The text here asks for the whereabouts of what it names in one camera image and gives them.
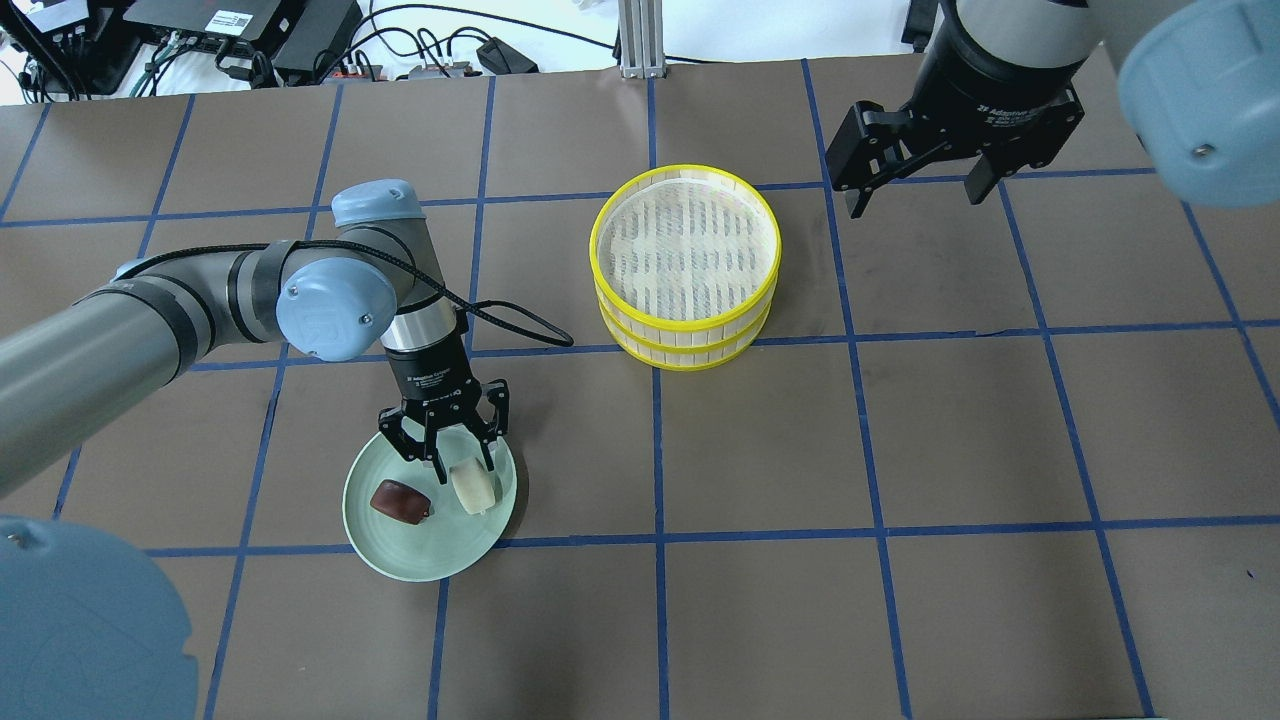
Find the pale green plate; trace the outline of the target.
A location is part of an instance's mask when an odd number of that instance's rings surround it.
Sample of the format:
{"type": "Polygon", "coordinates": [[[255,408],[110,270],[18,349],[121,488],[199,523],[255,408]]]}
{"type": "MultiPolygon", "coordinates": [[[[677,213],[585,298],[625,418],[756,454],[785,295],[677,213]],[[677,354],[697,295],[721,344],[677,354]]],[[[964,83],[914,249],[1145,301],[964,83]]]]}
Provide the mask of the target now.
{"type": "Polygon", "coordinates": [[[513,514],[518,473],[503,438],[488,469],[463,427],[436,437],[448,479],[430,462],[407,461],[374,436],[348,471],[342,520],[355,552],[399,582],[436,582],[470,568],[500,538],[513,514]]]}

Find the brown paper table mat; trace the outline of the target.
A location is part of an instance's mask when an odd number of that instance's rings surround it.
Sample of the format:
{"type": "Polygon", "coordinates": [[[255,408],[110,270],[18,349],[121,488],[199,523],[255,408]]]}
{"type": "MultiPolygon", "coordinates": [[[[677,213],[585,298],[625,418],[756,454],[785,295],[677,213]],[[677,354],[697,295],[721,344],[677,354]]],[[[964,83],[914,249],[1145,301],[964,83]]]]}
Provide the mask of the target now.
{"type": "Polygon", "coordinates": [[[3,502],[154,553],[193,717],[1277,716],[1277,208],[1188,208],[1105,53],[1043,172],[822,183],[856,99],[916,56],[92,101],[3,110],[3,332],[123,261],[335,233],[411,181],[448,284],[566,328],[476,323],[521,487],[447,582],[370,568],[346,474],[398,401],[378,350],[225,347],[3,502]],[[622,352],[588,236],[695,161],[783,241],[759,342],[709,372],[622,352]]]}

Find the aluminium frame post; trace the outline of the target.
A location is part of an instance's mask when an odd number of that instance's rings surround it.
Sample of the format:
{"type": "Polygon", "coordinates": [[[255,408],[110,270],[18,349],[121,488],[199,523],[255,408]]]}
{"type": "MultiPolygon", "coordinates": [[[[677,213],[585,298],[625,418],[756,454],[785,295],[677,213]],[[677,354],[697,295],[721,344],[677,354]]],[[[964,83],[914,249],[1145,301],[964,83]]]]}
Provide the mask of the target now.
{"type": "Polygon", "coordinates": [[[618,67],[626,79],[667,76],[662,1],[623,0],[618,8],[618,67]]]}

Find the yellow steamer layer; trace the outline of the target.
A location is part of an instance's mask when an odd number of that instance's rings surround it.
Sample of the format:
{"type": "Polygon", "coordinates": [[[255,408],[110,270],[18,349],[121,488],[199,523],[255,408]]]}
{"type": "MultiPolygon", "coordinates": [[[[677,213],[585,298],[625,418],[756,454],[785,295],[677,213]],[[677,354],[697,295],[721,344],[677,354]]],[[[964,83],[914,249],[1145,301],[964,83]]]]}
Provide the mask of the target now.
{"type": "Polygon", "coordinates": [[[605,200],[588,259],[598,299],[618,319],[692,333],[763,309],[782,247],[774,211],[754,186],[714,167],[675,164],[605,200]]]}
{"type": "Polygon", "coordinates": [[[741,315],[708,329],[667,331],[640,322],[596,291],[602,320],[613,341],[630,356],[672,372],[710,369],[737,357],[760,334],[773,296],[769,291],[741,315]]]}

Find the upper yellow steamer layer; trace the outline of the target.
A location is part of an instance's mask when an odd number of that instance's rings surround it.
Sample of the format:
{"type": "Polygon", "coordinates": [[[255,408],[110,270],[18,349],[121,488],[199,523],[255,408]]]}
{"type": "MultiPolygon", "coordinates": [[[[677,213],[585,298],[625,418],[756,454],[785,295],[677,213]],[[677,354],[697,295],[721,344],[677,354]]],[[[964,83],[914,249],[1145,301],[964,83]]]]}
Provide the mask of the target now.
{"type": "Polygon", "coordinates": [[[774,211],[754,186],[714,167],[675,164],[605,200],[588,259],[598,299],[618,319],[692,333],[763,309],[782,247],[774,211]]]}

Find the brown bun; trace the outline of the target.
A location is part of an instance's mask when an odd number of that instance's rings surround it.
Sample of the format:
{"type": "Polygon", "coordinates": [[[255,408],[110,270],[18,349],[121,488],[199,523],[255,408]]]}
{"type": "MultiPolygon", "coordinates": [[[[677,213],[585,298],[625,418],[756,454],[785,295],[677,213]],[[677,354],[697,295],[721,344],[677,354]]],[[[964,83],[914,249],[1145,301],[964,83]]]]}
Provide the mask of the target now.
{"type": "Polygon", "coordinates": [[[385,518],[406,525],[419,525],[431,515],[431,500],[419,489],[394,479],[383,479],[369,506],[385,518]]]}

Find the lower yellow steamer layer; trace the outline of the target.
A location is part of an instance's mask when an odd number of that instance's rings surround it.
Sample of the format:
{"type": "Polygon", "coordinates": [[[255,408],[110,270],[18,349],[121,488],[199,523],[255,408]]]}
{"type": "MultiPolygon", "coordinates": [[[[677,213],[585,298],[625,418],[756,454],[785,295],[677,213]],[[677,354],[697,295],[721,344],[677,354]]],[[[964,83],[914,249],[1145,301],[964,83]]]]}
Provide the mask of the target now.
{"type": "Polygon", "coordinates": [[[667,331],[640,322],[596,291],[602,320],[613,341],[630,356],[672,372],[710,369],[737,357],[760,334],[773,296],[769,291],[741,315],[708,329],[667,331]]]}

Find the white bun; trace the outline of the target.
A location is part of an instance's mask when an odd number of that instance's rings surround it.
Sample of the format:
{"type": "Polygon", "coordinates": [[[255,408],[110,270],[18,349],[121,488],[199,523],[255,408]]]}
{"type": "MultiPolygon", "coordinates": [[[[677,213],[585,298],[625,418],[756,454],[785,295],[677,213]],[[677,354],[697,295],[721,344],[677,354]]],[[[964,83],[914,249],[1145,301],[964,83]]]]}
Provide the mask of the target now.
{"type": "Polygon", "coordinates": [[[467,457],[451,466],[447,483],[470,516],[484,514],[498,503],[494,471],[480,457],[467,457]]]}

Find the black mini computer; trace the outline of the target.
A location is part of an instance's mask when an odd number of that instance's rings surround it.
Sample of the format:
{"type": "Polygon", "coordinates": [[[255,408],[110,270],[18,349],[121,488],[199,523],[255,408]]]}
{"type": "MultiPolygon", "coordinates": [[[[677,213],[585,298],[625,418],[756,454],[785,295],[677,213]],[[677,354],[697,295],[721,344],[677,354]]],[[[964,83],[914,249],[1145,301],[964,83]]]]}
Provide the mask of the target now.
{"type": "Polygon", "coordinates": [[[357,1],[133,1],[124,20],[159,37],[166,59],[204,53],[253,87],[268,72],[287,86],[317,85],[362,23],[357,1]]]}

